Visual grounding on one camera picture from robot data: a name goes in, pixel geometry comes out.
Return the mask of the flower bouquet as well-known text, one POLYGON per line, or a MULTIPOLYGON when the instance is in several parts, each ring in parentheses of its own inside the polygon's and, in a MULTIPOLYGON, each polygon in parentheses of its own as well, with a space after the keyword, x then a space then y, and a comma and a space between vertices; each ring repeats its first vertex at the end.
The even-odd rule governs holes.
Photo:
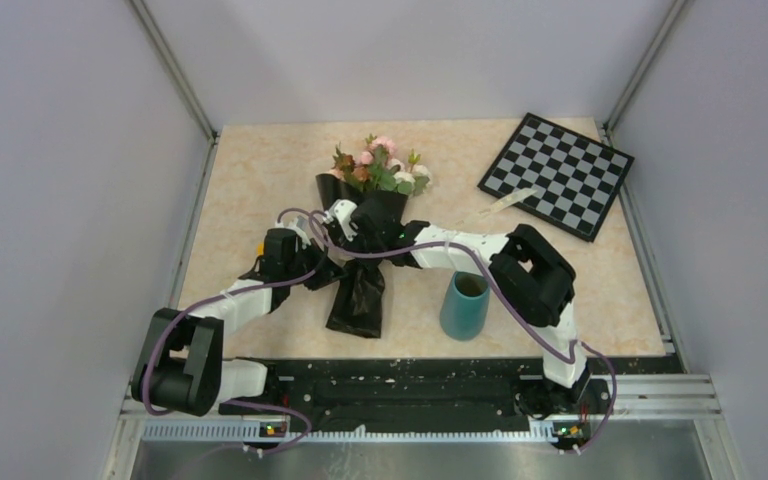
MULTIPOLYGON (((379 253, 395 247, 408 199, 430 188, 432 174, 415 151, 405 161, 398 159, 397 147, 388 137, 371 134, 364 142, 357 155, 336 146, 332 168, 317 175, 316 184, 325 210, 347 200, 356 205, 359 215, 349 220, 353 238, 340 226, 328 225, 331 241, 347 251, 379 253)), ((380 263, 379 259, 346 259, 328 329, 360 338, 381 337, 386 282, 380 263)))

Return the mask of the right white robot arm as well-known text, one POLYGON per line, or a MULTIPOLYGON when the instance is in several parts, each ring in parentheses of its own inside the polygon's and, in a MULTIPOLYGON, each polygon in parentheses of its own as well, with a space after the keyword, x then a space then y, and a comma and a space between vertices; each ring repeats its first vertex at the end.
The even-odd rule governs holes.
POLYGON ((533 226, 476 234, 427 221, 402 224, 374 199, 334 202, 323 225, 333 247, 358 260, 483 277, 541 347, 549 404, 572 412, 586 400, 591 374, 574 320, 576 272, 533 226))

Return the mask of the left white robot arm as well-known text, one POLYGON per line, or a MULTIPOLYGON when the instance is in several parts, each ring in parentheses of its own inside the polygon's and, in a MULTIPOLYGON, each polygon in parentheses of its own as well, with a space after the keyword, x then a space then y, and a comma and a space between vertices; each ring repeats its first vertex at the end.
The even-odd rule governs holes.
POLYGON ((183 310, 155 311, 132 374, 131 397, 151 415, 205 415, 220 397, 229 333, 274 312, 296 285, 315 291, 344 277, 328 249, 301 230, 269 229, 251 269, 230 287, 183 310))

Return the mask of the teal ceramic vase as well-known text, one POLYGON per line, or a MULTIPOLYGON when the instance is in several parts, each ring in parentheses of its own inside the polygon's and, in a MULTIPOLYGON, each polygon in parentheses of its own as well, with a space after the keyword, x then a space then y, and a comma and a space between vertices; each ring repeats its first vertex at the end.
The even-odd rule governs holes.
POLYGON ((483 330, 489 306, 489 286, 483 276, 456 272, 446 290, 439 314, 443 332, 469 341, 483 330))

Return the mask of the black white checkerboard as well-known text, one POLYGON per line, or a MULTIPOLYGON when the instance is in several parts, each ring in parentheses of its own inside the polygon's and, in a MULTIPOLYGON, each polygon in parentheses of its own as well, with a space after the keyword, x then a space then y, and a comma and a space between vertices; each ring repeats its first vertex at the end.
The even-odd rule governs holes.
POLYGON ((528 113, 477 187, 497 199, 532 189, 516 208, 592 243, 634 161, 629 154, 528 113))

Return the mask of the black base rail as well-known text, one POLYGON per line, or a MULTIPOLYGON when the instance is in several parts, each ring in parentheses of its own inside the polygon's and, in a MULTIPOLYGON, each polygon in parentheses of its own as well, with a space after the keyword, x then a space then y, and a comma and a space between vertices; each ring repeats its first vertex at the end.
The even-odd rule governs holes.
POLYGON ((578 402, 544 380, 536 358, 269 360, 263 394, 222 415, 248 415, 253 405, 296 410, 316 432, 472 433, 526 431, 551 415, 593 419, 611 396, 607 367, 592 374, 578 402))

